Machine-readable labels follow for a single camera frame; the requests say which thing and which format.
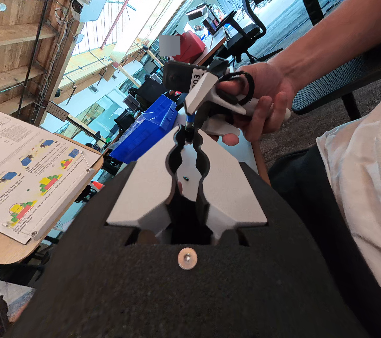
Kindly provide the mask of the light panel on stand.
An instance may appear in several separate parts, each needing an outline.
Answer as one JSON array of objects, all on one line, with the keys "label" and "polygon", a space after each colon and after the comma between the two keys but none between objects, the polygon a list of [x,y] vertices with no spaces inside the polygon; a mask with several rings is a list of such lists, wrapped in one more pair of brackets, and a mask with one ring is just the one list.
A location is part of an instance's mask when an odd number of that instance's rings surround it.
[{"label": "light panel on stand", "polygon": [[205,14],[207,14],[207,11],[208,11],[208,5],[201,4],[201,5],[198,5],[196,8],[186,12],[186,16],[188,17],[188,21],[190,22],[195,19],[203,17]]}]

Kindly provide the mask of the person's right forearm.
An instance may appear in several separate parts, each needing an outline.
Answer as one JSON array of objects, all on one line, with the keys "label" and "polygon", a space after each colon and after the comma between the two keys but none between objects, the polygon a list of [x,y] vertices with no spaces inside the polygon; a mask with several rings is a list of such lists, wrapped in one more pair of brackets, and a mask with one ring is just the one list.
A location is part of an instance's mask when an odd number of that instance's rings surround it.
[{"label": "person's right forearm", "polygon": [[328,17],[275,56],[271,63],[298,92],[380,45],[380,0],[344,0]]}]

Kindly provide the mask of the red storage bin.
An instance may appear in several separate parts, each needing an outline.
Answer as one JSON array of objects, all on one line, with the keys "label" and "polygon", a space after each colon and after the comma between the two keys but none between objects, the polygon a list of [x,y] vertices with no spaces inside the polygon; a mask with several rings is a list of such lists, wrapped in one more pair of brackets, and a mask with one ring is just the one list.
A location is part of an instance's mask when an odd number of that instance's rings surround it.
[{"label": "red storage bin", "polygon": [[179,61],[183,63],[194,63],[205,50],[204,42],[191,31],[184,32],[180,36]]}]

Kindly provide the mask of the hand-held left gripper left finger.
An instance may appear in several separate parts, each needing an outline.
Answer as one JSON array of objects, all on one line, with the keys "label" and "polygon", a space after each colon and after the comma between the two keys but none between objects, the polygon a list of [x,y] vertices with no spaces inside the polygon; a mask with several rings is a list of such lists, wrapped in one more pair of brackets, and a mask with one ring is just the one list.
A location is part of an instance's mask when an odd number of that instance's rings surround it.
[{"label": "hand-held left gripper left finger", "polygon": [[134,162],[107,225],[152,232],[170,244],[169,204],[179,194],[177,170],[182,163],[183,127],[175,127]]}]

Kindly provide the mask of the person's right hand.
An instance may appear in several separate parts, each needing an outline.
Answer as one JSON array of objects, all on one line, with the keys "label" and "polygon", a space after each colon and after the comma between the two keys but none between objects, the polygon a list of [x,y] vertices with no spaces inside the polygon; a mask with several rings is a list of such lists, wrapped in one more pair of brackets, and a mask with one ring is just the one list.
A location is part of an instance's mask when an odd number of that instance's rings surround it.
[{"label": "person's right hand", "polygon": [[255,83],[253,98],[258,99],[258,103],[253,115],[234,116],[234,125],[243,131],[250,143],[258,141],[263,134],[281,128],[287,109],[291,108],[295,97],[293,83],[278,63],[278,57],[274,57],[268,62],[241,66],[236,71],[250,74]]}]

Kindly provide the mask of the person's black pants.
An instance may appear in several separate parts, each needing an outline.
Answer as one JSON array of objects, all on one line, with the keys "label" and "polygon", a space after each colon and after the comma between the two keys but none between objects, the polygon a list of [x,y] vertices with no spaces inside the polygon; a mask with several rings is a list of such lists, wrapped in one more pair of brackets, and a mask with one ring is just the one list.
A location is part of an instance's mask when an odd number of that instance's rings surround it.
[{"label": "person's black pants", "polygon": [[350,235],[316,145],[277,159],[272,187],[305,224],[344,301],[371,337],[381,337],[381,289]]}]

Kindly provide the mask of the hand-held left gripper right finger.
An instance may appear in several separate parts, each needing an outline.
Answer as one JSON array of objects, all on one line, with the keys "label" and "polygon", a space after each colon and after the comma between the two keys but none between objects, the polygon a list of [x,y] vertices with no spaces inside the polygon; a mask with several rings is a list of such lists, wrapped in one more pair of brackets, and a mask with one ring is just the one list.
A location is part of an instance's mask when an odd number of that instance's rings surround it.
[{"label": "hand-held left gripper right finger", "polygon": [[201,174],[196,214],[215,241],[237,228],[267,224],[240,162],[204,131],[195,131],[196,168]]}]

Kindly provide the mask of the black office chair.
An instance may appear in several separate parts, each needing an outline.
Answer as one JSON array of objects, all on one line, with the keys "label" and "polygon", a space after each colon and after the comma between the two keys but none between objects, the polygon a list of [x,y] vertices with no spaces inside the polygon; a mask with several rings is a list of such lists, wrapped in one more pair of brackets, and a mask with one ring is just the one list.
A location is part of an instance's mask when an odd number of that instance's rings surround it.
[{"label": "black office chair", "polygon": [[260,58],[256,58],[248,52],[248,49],[254,45],[258,39],[265,36],[267,29],[250,7],[249,0],[242,0],[242,5],[243,10],[251,19],[252,23],[244,28],[241,27],[234,19],[236,11],[233,11],[223,18],[223,20],[218,24],[216,31],[222,29],[226,24],[231,25],[231,27],[237,31],[237,34],[227,41],[227,51],[229,55],[233,56],[235,62],[241,63],[241,56],[243,53],[248,56],[250,63],[264,62],[281,52],[283,49],[275,50]]}]

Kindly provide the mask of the black mesh chair seat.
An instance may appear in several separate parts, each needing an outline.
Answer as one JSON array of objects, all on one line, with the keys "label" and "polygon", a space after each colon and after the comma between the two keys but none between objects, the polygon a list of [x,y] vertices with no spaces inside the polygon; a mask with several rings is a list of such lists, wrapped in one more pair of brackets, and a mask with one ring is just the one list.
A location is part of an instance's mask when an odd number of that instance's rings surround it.
[{"label": "black mesh chair seat", "polygon": [[293,100],[292,110],[297,115],[303,115],[341,98],[349,119],[351,121],[359,119],[361,114],[353,91],[380,78],[379,45],[301,89]]}]

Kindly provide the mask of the blue storage bin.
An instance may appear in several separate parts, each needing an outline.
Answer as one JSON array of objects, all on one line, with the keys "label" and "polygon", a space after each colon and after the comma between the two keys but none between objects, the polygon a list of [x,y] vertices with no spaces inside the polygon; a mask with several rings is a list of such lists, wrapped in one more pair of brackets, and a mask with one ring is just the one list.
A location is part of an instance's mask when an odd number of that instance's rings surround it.
[{"label": "blue storage bin", "polygon": [[177,115],[176,104],[160,95],[119,138],[110,156],[125,164],[138,160],[173,128]]}]

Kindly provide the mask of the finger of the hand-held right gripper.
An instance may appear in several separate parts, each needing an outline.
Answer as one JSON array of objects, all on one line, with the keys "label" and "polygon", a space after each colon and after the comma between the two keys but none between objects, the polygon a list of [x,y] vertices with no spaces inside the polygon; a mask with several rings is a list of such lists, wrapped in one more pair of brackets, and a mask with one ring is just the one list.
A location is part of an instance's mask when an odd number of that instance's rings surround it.
[{"label": "finger of the hand-held right gripper", "polygon": [[205,102],[208,94],[218,81],[212,73],[205,73],[185,97],[184,108],[187,116],[192,116]]},{"label": "finger of the hand-held right gripper", "polygon": [[198,109],[197,129],[215,136],[240,135],[240,130],[234,126],[233,112],[212,102],[205,102]]}]

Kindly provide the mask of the wooden desk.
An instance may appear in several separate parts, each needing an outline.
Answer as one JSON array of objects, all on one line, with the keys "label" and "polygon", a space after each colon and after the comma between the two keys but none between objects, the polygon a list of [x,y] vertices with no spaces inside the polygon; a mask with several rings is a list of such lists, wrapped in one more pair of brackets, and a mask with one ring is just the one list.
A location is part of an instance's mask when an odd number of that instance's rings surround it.
[{"label": "wooden desk", "polygon": [[225,35],[223,35],[218,40],[215,38],[212,38],[212,44],[207,50],[206,55],[203,57],[203,61],[200,62],[200,65],[204,65],[204,66],[210,65],[213,58],[218,54],[218,52],[220,52],[221,49],[225,47],[226,41],[227,40]]}]

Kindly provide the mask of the black lego beam blue pin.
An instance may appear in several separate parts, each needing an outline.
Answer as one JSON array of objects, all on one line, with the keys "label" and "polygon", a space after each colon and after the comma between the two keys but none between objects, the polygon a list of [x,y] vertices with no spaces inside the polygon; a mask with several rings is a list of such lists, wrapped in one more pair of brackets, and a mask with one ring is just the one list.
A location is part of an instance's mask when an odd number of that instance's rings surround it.
[{"label": "black lego beam blue pin", "polygon": [[185,123],[185,140],[188,144],[193,143],[194,138],[194,120],[195,113],[191,115],[186,115],[186,123]]}]

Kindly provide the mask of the lego instruction sheet board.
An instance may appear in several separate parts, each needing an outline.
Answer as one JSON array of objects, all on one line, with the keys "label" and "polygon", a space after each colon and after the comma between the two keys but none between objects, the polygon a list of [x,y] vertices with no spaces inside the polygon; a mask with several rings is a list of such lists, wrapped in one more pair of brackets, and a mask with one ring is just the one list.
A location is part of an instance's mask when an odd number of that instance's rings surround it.
[{"label": "lego instruction sheet board", "polygon": [[94,176],[101,155],[10,115],[0,115],[0,230],[26,245],[41,238]]}]

